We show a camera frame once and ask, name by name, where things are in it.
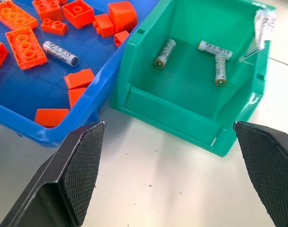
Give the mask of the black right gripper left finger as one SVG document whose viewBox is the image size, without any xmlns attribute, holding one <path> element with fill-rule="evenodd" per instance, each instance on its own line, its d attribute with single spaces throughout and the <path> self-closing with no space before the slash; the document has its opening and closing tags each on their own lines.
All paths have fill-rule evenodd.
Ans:
<svg viewBox="0 0 288 227">
<path fill-rule="evenodd" d="M 37 170 L 0 227 L 81 227 L 95 188 L 104 122 L 71 131 Z"/>
</svg>

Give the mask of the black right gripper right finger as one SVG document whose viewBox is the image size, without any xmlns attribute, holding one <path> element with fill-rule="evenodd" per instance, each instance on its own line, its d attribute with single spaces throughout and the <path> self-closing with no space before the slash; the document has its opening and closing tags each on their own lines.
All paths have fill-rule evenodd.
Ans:
<svg viewBox="0 0 288 227">
<path fill-rule="evenodd" d="M 288 227 L 288 134 L 267 126 L 236 121 L 246 169 L 275 227 Z"/>
</svg>

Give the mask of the orange sloped building block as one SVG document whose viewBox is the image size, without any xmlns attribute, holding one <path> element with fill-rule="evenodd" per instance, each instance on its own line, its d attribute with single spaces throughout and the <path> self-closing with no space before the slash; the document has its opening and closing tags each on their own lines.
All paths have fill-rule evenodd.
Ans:
<svg viewBox="0 0 288 227">
<path fill-rule="evenodd" d="M 91 69 L 84 69 L 76 73 L 70 73 L 64 76 L 64 81 L 69 90 L 77 88 L 86 88 L 95 78 Z"/>
<path fill-rule="evenodd" d="M 69 109 L 37 109 L 35 122 L 53 128 L 59 125 L 68 114 Z"/>
<path fill-rule="evenodd" d="M 80 99 L 80 97 L 83 95 L 85 91 L 86 91 L 85 87 L 68 90 L 69 103 L 71 109 L 77 103 L 77 101 Z"/>
</svg>

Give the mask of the blue plastic tray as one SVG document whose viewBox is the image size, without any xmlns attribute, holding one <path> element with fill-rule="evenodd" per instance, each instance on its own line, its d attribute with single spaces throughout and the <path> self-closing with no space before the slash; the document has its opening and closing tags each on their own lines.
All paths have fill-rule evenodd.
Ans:
<svg viewBox="0 0 288 227">
<path fill-rule="evenodd" d="M 42 65 L 22 70 L 12 51 L 0 67 L 0 125 L 45 147 L 59 146 L 74 129 L 96 122 L 98 113 L 112 93 L 124 53 L 116 47 L 114 37 L 103 38 L 92 25 L 77 29 L 68 25 L 63 35 L 34 30 L 40 44 L 52 41 L 79 57 L 76 67 L 52 57 Z M 91 69 L 95 78 L 75 107 L 70 107 L 64 77 Z M 35 122 L 37 109 L 68 109 L 69 113 L 56 127 L 46 128 Z"/>
</svg>

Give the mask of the green plastic bin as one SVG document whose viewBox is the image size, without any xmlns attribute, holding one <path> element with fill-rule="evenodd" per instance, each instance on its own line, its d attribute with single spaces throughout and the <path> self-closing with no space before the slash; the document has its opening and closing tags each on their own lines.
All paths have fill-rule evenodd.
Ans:
<svg viewBox="0 0 288 227">
<path fill-rule="evenodd" d="M 218 156 L 264 95 L 271 41 L 245 61 L 254 38 L 257 0 L 159 0 L 129 37 L 110 106 Z M 154 65 L 169 39 L 176 42 L 164 68 Z M 233 52 L 225 86 L 215 84 L 215 55 L 198 49 L 206 41 Z"/>
</svg>

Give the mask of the silver AA battery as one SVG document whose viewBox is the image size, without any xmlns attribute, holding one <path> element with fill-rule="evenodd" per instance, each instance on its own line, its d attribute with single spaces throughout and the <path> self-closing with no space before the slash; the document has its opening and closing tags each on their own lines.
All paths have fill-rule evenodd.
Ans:
<svg viewBox="0 0 288 227">
<path fill-rule="evenodd" d="M 212 54 L 212 55 L 223 54 L 227 60 L 230 60 L 232 55 L 233 55 L 232 51 L 225 49 L 225 48 L 222 48 L 222 47 L 219 47 L 219 46 L 216 46 L 214 44 L 208 43 L 208 42 L 203 41 L 203 40 L 200 41 L 200 43 L 198 45 L 198 49 L 202 52 L 206 52 L 206 53 Z"/>
<path fill-rule="evenodd" d="M 219 87 L 222 87 L 222 86 L 225 86 L 227 83 L 225 56 L 220 53 L 216 54 L 215 61 L 216 61 L 215 84 Z"/>
<path fill-rule="evenodd" d="M 160 69 L 164 68 L 175 46 L 176 42 L 173 39 L 169 39 L 166 42 L 166 44 L 164 45 L 157 59 L 154 62 L 155 67 Z"/>
<path fill-rule="evenodd" d="M 49 55 L 63 61 L 64 63 L 75 67 L 79 63 L 79 58 L 68 50 L 56 45 L 51 41 L 43 43 L 43 50 Z"/>
</svg>

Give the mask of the long orange building brick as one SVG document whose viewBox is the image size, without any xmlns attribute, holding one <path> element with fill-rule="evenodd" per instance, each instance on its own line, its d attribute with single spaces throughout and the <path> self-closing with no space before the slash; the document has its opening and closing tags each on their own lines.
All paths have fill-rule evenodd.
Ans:
<svg viewBox="0 0 288 227">
<path fill-rule="evenodd" d="M 47 57 L 31 27 L 7 32 L 5 36 L 21 70 L 27 70 L 47 62 Z"/>
<path fill-rule="evenodd" d="M 25 27 L 34 29 L 38 26 L 33 16 L 9 0 L 0 3 L 0 22 L 11 30 Z"/>
</svg>

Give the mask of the white paper label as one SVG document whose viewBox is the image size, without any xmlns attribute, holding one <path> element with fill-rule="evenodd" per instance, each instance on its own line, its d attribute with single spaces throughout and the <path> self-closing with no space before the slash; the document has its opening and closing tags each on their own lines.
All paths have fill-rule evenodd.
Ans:
<svg viewBox="0 0 288 227">
<path fill-rule="evenodd" d="M 247 58 L 257 54 L 265 48 L 266 41 L 272 40 L 272 34 L 275 27 L 277 12 L 275 9 L 259 9 L 254 17 L 254 38 L 245 53 L 239 61 L 245 61 Z"/>
</svg>

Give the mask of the small orange building brick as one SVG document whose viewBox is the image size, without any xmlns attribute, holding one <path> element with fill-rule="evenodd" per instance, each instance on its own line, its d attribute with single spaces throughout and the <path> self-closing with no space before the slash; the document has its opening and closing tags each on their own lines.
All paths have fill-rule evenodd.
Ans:
<svg viewBox="0 0 288 227">
<path fill-rule="evenodd" d="M 128 31 L 122 31 L 119 33 L 114 34 L 114 44 L 116 47 L 119 47 L 129 36 Z"/>
<path fill-rule="evenodd" d="M 101 35 L 102 38 L 110 37 L 115 34 L 114 25 L 106 13 L 95 15 L 93 26 L 96 29 L 97 34 Z"/>
</svg>

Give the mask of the small orange two-stud brick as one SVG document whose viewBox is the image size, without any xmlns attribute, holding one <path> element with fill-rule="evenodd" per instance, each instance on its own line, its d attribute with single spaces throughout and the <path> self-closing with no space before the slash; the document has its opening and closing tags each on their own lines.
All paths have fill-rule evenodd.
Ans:
<svg viewBox="0 0 288 227">
<path fill-rule="evenodd" d="M 41 28 L 44 32 L 65 35 L 68 31 L 67 24 L 62 21 L 53 21 L 49 18 L 45 18 L 41 24 Z"/>
</svg>

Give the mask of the hollow orange square brick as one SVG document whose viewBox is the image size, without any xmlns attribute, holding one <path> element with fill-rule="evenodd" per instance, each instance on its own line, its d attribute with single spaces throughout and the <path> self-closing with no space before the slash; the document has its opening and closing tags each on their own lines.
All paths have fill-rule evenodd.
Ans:
<svg viewBox="0 0 288 227">
<path fill-rule="evenodd" d="M 81 29 L 94 20 L 94 9 L 83 0 L 75 0 L 62 6 L 65 19 L 75 28 Z"/>
</svg>

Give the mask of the orange curved building block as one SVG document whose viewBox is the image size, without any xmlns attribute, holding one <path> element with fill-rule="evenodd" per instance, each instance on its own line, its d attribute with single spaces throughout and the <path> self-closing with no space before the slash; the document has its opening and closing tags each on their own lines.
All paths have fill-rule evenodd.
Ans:
<svg viewBox="0 0 288 227">
<path fill-rule="evenodd" d="M 129 1 L 109 3 L 108 15 L 115 33 L 131 32 L 137 25 L 137 12 Z"/>
</svg>

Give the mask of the orange square building brick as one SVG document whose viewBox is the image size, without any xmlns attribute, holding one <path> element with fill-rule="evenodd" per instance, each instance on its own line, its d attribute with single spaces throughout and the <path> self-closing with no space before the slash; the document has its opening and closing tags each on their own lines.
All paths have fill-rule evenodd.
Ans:
<svg viewBox="0 0 288 227">
<path fill-rule="evenodd" d="M 37 14 L 41 21 L 44 19 L 51 19 L 53 21 L 63 21 L 64 14 L 62 11 L 62 5 L 66 4 L 67 0 L 33 0 Z"/>
</svg>

